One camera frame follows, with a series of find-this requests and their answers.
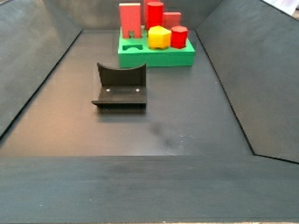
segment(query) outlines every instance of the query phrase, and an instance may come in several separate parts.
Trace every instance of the bin floor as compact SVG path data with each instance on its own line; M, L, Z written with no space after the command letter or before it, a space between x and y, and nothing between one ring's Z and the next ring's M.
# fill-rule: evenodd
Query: bin floor
M145 112L100 113L117 32L83 32L0 143L0 223L299 221L299 166L252 156L190 39L194 66L147 69Z

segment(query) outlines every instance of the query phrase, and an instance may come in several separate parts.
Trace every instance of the toy blocks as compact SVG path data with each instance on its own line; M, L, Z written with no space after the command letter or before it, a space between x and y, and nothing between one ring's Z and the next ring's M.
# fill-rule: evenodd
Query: toy blocks
M141 38L141 5L140 3L121 3L119 5L123 39L129 39L129 32L135 38Z
M186 47L186 41L188 37L188 29L184 26L175 26L172 28L172 43L174 48L182 49Z
M164 24L164 3L151 2L147 4L147 26L149 30L153 26Z
M148 47L149 49L166 49L171 45L172 33L160 25L152 27L148 31Z
M117 59L121 68L139 67L190 67L194 63L195 51L187 39L186 47L175 49L149 49L147 43L147 30L143 38L121 38L119 36Z
M182 24L182 13L180 12L166 12L163 14L163 27L168 30L172 27Z
M182 26L182 13L164 12L161 0L144 0L144 27L140 3L119 5L121 29L117 58L120 68L188 67L195 50L188 40L188 29Z

